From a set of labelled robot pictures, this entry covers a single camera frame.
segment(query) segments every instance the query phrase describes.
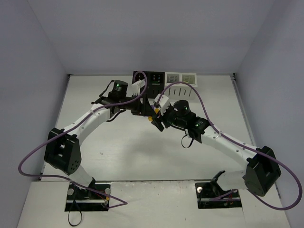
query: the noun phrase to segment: robotic arm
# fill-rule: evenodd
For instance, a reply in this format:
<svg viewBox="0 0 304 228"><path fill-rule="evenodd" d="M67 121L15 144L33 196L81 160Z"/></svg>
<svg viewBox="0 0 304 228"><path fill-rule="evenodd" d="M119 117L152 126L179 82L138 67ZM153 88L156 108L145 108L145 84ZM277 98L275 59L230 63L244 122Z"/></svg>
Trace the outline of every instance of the robotic arm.
<svg viewBox="0 0 304 228"><path fill-rule="evenodd" d="M158 95L154 100L154 106L151 106L146 95L143 95L142 101L138 99L126 105L93 111L103 105L122 103L134 99L134 96L139 94L140 88L144 85L144 80L135 82L132 84L133 96L126 97L128 84L123 81L115 81L108 97L101 94L95 102L92 102L93 106L86 114L64 129L52 129L48 139L68 131L92 113L78 128L47 145L45 161L54 168L63 171L71 180L83 186L95 188L94 178L81 166L80 145L100 124L112 118L121 109L126 109L130 110L133 115L148 116L151 123L161 132L168 127L182 130L193 141L196 140L199 143L209 145L235 160L242 168L240 171L220 171L211 180L215 191L220 194L224 194L230 189L249 189L258 196L264 196L279 178L281 171L278 164L221 137L221 131L219 133L214 132L208 120L196 116L190 110L189 103L186 100L177 101L172 106L169 98L165 95L162 95L157 102L160 97ZM266 146L262 149L254 146L249 147L275 157L274 152Z"/></svg>

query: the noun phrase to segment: purple cable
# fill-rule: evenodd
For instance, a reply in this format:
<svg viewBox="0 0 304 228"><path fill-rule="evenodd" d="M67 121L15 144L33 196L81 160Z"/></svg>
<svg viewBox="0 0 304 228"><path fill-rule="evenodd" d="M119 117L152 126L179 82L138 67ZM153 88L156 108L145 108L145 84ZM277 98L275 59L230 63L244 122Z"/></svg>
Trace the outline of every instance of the purple cable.
<svg viewBox="0 0 304 228"><path fill-rule="evenodd" d="M223 194L223 195L221 195L221 196L217 196L217 197L211 198L210 201L217 201L217 200L219 200L219 199L221 199L221 198L223 198L223 197L225 197L225 196L228 196L228 195L232 194L232 193L235 192L236 190L237 190L237 189L233 189L233 190L231 190L231 191L229 191L229 192L227 192L227 193L225 193L225 194Z"/></svg>
<svg viewBox="0 0 304 228"><path fill-rule="evenodd" d="M134 102L134 101L140 99L141 96L146 92L146 89L147 89L147 86L148 86L148 80L147 80L147 75L146 75L143 71L137 71L137 72L134 74L133 77L135 78L135 76L136 76L138 73L142 73L142 74L143 74L144 79L145 79L145 82L146 82L146 85L144 86L143 91L142 91L137 97L135 97L133 100L130 100L130 101L126 101L126 102L122 102L122 103L116 103L116 104L107 104L107 105L103 105L103 106L101 106L101 107L99 107L99 108L94 109L94 110L93 110L90 114L88 114L82 121L80 121L75 127L69 129L69 130L66 131L66 132L62 132L61 134L59 134L59 135L57 135L57 136L55 136L55 137L53 137L53 138L47 140L46 142L42 143L41 145L39 145L38 147L36 147L34 150L32 150L28 155L26 155L26 156L21 160L21 162L19 163L19 166L18 166L18 171L19 171L19 173L20 173L21 175L27 176L27 177L57 177L57 178L65 179L65 180L67 180L67 181L71 181L71 179L69 179L68 177L61 176L61 175L48 175L48 174L46 174L46 175L44 175L44 174L38 175L38 174L28 174L28 173L25 173L25 172L22 171L22 165L23 165L23 163L24 163L30 156L32 156L34 153L36 153L39 149L41 149L41 148L44 147L45 145L51 143L52 141L54 141L54 140L60 138L61 136L66 135L66 134L68 134L69 132L75 130L77 127L79 127L81 124L83 124L88 118L90 118L90 116L92 116L94 112L98 111L99 109L108 108L108 107L112 107L112 106L127 105L127 104L129 104L129 103L131 103L131 102ZM106 197L113 198L114 200L117 200L117 201L120 201L120 202L121 202L121 204L118 204L118 205L114 205L114 206L108 207L109 209L110 209L110 208L116 208L116 207L119 207L119 206L123 206L123 205L127 205L127 204L128 204L126 201L123 201L122 199L119 199L119 198L117 198L117 197L115 197L115 196L111 196L111 195L105 194L105 193L103 193L103 192L97 191L97 190L95 190L95 189L92 189L92 188L83 186L83 185L78 184L78 183L76 183L76 182L74 182L74 181L71 181L71 183L73 183L74 185L77 185L77 186L79 186L79 187L81 187L81 188L87 189L87 190L89 190L89 191L95 192L95 193L97 193L97 194L100 194L100 195L103 195L103 196L106 196Z"/></svg>
<svg viewBox="0 0 304 228"><path fill-rule="evenodd" d="M203 103L203 101L202 101L202 99L201 99L199 93L198 93L198 92L196 91L196 89L195 89L193 86L191 86L189 83L186 83L186 82L173 82L173 83L171 83L170 85L168 85L168 86L161 92L161 95L160 95L160 97L158 98L157 104L159 103L159 101L160 101L162 95L165 93L165 91L166 91L169 87L171 87L172 85L174 85L174 84L185 84L185 85L189 86L189 87L196 93L196 95L197 95L197 97L199 98L199 101L200 101L200 103L201 103L201 106L203 107L205 116L206 116L207 120L209 121L211 127L214 129L214 131L215 131L216 133L219 133L219 130L216 129L216 127L214 126L214 124L211 122L211 120L210 120L210 118L209 118L209 116L208 116L208 114L207 114L205 105L204 105L204 103ZM242 145L242 144L240 144L240 143L234 141L233 139L230 139L229 137L227 137L227 136L226 136L225 134L223 134L223 133L221 134L221 136L224 137L225 139L227 139L228 141L232 142L232 143L235 144L235 145L238 145L238 146L240 146L240 147L242 147L242 148L245 148L245 149L247 149L247 150L250 150L250 151L252 151L252 152L254 152L254 153L257 153L257 154L259 154L259 155L261 155L261 156L264 156L264 157L266 157L266 158L272 160L273 162L279 164L279 165L282 166L284 169L286 169L286 170L292 175L292 177L295 179L295 181L296 181L296 183L297 183L297 185L298 185L298 188L299 188L299 195L298 195L297 199L295 200L295 202L294 202L293 204L291 204L291 205L289 205L289 206L287 206L287 207L277 208L277 207L274 207L274 206L272 206L272 205L266 203L265 201L263 201L262 199L260 199L256 194L254 194L254 193L252 193L251 191L248 190L248 191L249 191L252 195L254 195L259 201L261 201L261 202L262 202L263 204L265 204L266 206L268 206L268 207L270 207L270 208L272 208L272 209L275 209L275 210L289 210L289 209L291 209L291 208L294 208L294 207L301 201L302 194L303 194L302 185L301 185L301 183L300 183L300 180L299 180L298 177L296 176L296 174L295 174L294 172L292 172L290 168L288 168L288 167L287 167L286 165L284 165L282 162L278 161L277 159L275 159L275 158L273 158L273 157L271 157L271 156L269 156L269 155L267 155L267 154L264 154L264 153L262 153L262 152L260 152L260 151L254 150L254 149L251 149L250 147L247 147L247 146L245 146L245 145Z"/></svg>

